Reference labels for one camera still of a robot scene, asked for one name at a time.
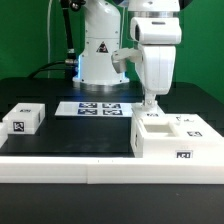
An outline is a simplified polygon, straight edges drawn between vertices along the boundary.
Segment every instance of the cable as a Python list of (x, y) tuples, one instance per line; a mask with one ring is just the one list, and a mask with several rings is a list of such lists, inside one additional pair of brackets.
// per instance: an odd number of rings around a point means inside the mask
[(27, 76), (27, 78), (32, 79), (32, 78), (34, 78), (34, 77), (36, 76), (36, 74), (38, 74), (39, 72), (46, 70), (46, 68), (49, 68), (49, 67), (54, 66), (54, 65), (60, 65), (60, 64), (63, 64), (63, 65), (64, 65), (65, 62), (64, 62), (64, 61), (55, 61), (55, 62), (48, 63), (48, 64), (46, 64), (46, 65), (43, 65), (42, 67), (40, 67), (40, 68), (37, 69), (36, 71), (30, 73), (30, 74)]
[(47, 53), (47, 61), (50, 63), (51, 61), (51, 8), (52, 8), (53, 0), (49, 0), (48, 12), (47, 12), (47, 45), (48, 45), (48, 53)]
[(122, 27), (121, 27), (121, 36), (120, 36), (120, 49), (122, 48), (123, 45), (123, 34), (124, 34), (124, 19), (125, 19), (125, 8), (123, 8), (123, 18), (122, 18)]

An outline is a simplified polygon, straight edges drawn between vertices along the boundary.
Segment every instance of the green background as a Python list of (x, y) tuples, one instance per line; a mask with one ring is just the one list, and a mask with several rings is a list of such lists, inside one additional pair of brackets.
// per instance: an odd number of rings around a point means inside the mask
[[(223, 0), (193, 0), (180, 13), (183, 38), (177, 46), (174, 80), (194, 83), (224, 103), (223, 9)], [(27, 76), (47, 63), (47, 10), (48, 0), (1, 0), (0, 79)], [(75, 49), (81, 53), (83, 10), (70, 15)], [(52, 6), (51, 37), (52, 61), (64, 60), (65, 31), (58, 0)], [(131, 46), (124, 38), (123, 47)], [(131, 64), (127, 76), (137, 79)]]

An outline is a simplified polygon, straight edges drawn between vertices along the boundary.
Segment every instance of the white block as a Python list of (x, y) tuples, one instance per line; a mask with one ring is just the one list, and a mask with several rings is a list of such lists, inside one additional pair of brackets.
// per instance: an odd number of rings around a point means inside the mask
[(135, 157), (207, 159), (224, 156), (224, 138), (198, 115), (166, 114), (132, 117), (131, 145)]
[(4, 118), (8, 134), (35, 134), (45, 117), (45, 105), (18, 103)]
[(7, 139), (8, 134), (6, 124), (0, 123), (0, 148), (3, 146)]

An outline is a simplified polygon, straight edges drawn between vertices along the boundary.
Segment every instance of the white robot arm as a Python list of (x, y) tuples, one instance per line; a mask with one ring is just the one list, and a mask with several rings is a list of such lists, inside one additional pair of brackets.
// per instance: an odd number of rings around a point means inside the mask
[(176, 50), (181, 42), (177, 0), (130, 0), (128, 11), (133, 12), (130, 34), (138, 42), (136, 49), (121, 49), (113, 53), (117, 72), (123, 72), (125, 60), (135, 63), (136, 72), (145, 90), (144, 108), (155, 105), (156, 95), (167, 94), (173, 76)]

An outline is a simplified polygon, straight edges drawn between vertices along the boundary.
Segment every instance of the black tabletop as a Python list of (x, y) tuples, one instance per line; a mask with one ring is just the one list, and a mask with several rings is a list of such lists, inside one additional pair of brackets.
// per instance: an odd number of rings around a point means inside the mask
[[(0, 118), (17, 103), (45, 103), (34, 136), (9, 136), (1, 155), (132, 157), (130, 118), (56, 118), (60, 101), (140, 102), (141, 86), (110, 93), (64, 80), (0, 81)], [(174, 83), (157, 98), (166, 113), (197, 113), (224, 135), (224, 106), (195, 85)], [(223, 223), (223, 185), (0, 184), (1, 223)]]

